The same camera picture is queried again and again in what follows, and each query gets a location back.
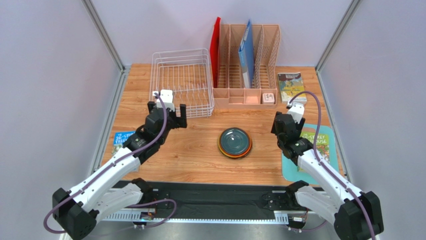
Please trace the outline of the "red floral plate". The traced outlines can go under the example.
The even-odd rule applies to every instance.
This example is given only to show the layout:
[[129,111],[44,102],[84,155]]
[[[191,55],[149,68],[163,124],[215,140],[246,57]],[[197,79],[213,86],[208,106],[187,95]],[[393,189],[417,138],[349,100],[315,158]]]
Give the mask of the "red floral plate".
[[224,156],[225,156],[225,157],[227,157],[227,158],[237,160],[237,159],[245,158],[247,155],[249,155],[249,154],[250,154],[250,152],[246,152],[246,153],[244,153],[244,154],[239,154],[239,155],[228,154],[228,153],[226,153],[226,152],[221,152],[221,154],[222,154],[222,155],[224,155]]

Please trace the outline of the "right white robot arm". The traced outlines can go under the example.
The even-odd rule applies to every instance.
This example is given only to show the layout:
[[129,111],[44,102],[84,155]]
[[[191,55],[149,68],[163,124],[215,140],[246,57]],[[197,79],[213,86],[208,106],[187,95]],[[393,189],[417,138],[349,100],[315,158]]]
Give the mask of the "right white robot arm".
[[369,240],[381,234],[384,221],[379,197],[373,191],[363,192],[331,167],[313,143],[301,136],[304,123],[304,118],[295,121],[292,114],[278,111],[271,129],[284,159],[304,169],[327,193],[298,180],[286,188],[294,204],[332,224],[341,240]]

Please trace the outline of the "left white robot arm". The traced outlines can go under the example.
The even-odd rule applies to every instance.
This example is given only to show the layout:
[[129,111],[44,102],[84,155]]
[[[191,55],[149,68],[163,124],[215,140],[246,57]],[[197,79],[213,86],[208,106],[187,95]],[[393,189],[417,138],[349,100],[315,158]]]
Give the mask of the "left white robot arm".
[[82,240],[98,222],[124,208],[152,208],[165,200],[153,200],[153,189],[146,181],[136,178],[125,187],[110,192],[122,177],[141,166],[157,153],[170,130],[186,128],[187,106],[179,106],[177,116],[171,102],[148,102],[145,123],[128,137],[116,154],[101,168],[70,190],[59,188],[52,195],[53,217],[61,226],[58,234],[68,234]]

